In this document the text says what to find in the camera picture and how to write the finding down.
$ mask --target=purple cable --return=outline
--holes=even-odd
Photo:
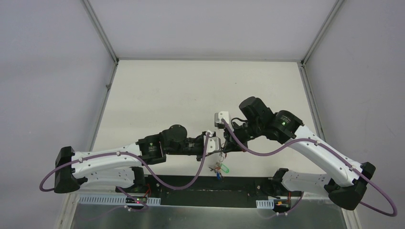
[[[136,202],[142,204],[144,207],[141,208],[141,209],[133,209],[133,208],[131,208],[130,206],[127,206],[127,205],[124,205],[124,206],[115,206],[115,207],[113,207],[112,209],[110,209],[110,210],[108,210],[108,211],[105,211],[105,212],[101,213],[100,215],[98,215],[98,216],[96,216],[96,217],[92,217],[92,218],[87,218],[87,219],[86,219],[86,218],[81,217],[79,214],[77,215],[77,217],[78,217],[80,220],[82,220],[82,221],[93,221],[93,220],[102,218],[102,217],[108,215],[109,213],[111,213],[111,212],[113,212],[113,211],[119,209],[119,208],[128,208],[130,211],[137,211],[137,212],[143,212],[143,211],[146,211],[146,210],[149,209],[149,206],[148,206],[148,205],[146,205],[146,204],[143,203],[143,202],[138,201],[137,199],[135,199],[134,197],[132,197],[130,194],[128,194],[127,192],[125,192],[121,187],[117,187],[117,189],[118,189],[120,192],[122,192],[125,196],[127,196],[127,197],[133,199],[134,201],[136,201]]]
[[[138,161],[140,161],[140,162],[145,166],[145,168],[150,172],[150,174],[152,174],[152,176],[153,176],[157,181],[159,181],[162,185],[164,185],[164,186],[166,186],[166,187],[168,187],[168,188],[174,189],[174,190],[180,190],[180,189],[185,189],[185,188],[190,187],[190,186],[195,182],[195,180],[198,178],[198,176],[200,175],[201,170],[203,169],[202,166],[203,166],[204,161],[205,161],[205,156],[206,156],[205,154],[206,154],[206,152],[207,152],[208,140],[209,140],[209,137],[208,137],[208,134],[207,134],[207,135],[206,135],[206,138],[205,138],[205,143],[204,143],[204,149],[203,149],[203,153],[202,153],[201,164],[200,164],[200,167],[198,168],[197,174],[194,176],[194,178],[193,178],[187,185],[184,185],[184,186],[181,186],[181,187],[171,186],[171,185],[165,183],[164,181],[162,181],[162,180],[152,171],[152,169],[150,169],[150,167],[148,166],[148,164],[146,164],[146,162],[145,162],[144,160],[142,160],[142,158],[140,158],[138,155],[135,155],[135,154],[132,154],[132,153],[128,153],[128,152],[120,152],[120,154],[121,154],[121,155],[132,156],[132,157],[136,158]],[[114,153],[99,154],[99,155],[92,155],[92,156],[83,157],[83,161],[90,160],[90,159],[94,159],[94,158],[98,158],[98,157],[116,156],[116,155],[117,155],[116,152],[114,152]],[[43,188],[43,185],[44,185],[45,181],[46,181],[52,174],[54,174],[56,171],[58,171],[59,169],[64,168],[64,167],[69,166],[69,165],[72,165],[72,164],[75,164],[75,163],[79,163],[79,160],[74,160],[74,161],[71,161],[71,162],[68,162],[68,163],[66,163],[66,164],[63,164],[63,165],[61,165],[61,166],[56,167],[54,170],[52,170],[50,173],[48,173],[48,174],[42,179],[42,181],[41,181],[40,184],[39,184],[39,189],[40,189],[42,192],[51,192],[51,191],[54,191],[55,188],[49,188],[49,189]]]
[[[246,152],[251,153],[251,154],[256,155],[256,156],[271,156],[271,155],[274,155],[274,154],[280,152],[281,150],[283,150],[284,148],[286,148],[286,147],[288,147],[288,146],[290,146],[291,144],[294,144],[294,143],[296,143],[296,142],[305,141],[305,142],[317,143],[317,141],[314,140],[314,139],[306,139],[306,138],[294,139],[294,140],[292,140],[292,141],[290,141],[290,142],[288,142],[288,143],[285,143],[282,147],[276,149],[276,150],[273,151],[273,152],[261,154],[261,153],[255,152],[255,151],[253,151],[253,150],[250,150],[250,149],[248,149],[246,146],[244,146],[244,145],[242,144],[242,142],[239,141],[239,139],[238,139],[238,138],[236,137],[236,135],[233,133],[233,131],[232,131],[232,129],[230,128],[230,126],[228,125],[228,123],[227,123],[224,119],[222,119],[222,122],[223,122],[223,124],[225,125],[226,129],[228,129],[228,132],[231,134],[232,138],[236,141],[236,143],[238,143],[238,145],[239,145],[242,149],[244,149]],[[345,159],[343,159],[343,157],[341,157],[339,154],[337,154],[334,150],[332,150],[331,148],[329,148],[328,146],[326,146],[326,145],[324,145],[324,144],[322,144],[322,143],[320,143],[319,146],[321,146],[322,148],[328,150],[331,154],[333,154],[333,155],[334,155],[335,157],[337,157],[340,161],[342,161],[347,167],[352,168],[352,165],[351,165],[349,162],[347,162]],[[394,201],[388,196],[388,194],[386,194],[386,193],[385,193],[380,187],[378,187],[374,182],[370,181],[370,180],[369,180],[365,175],[363,175],[359,170],[353,168],[353,171],[354,171],[357,175],[359,175],[361,178],[363,178],[367,183],[369,183],[371,186],[373,186],[373,187],[390,203],[390,205],[391,205],[391,207],[392,207],[392,209],[393,209],[393,212],[392,212],[392,213],[388,213],[388,212],[382,211],[382,210],[380,210],[380,209],[377,209],[377,208],[375,208],[375,207],[373,207],[373,206],[370,206],[370,205],[368,205],[368,204],[366,204],[366,203],[363,203],[363,202],[360,202],[360,204],[362,204],[363,206],[366,206],[366,207],[370,208],[371,210],[374,210],[374,211],[376,211],[376,212],[378,212],[378,213],[381,213],[381,214],[383,214],[383,215],[390,216],[390,217],[395,217],[395,216],[398,214],[398,210],[397,210],[397,208],[396,208],[396,205],[395,205]]]

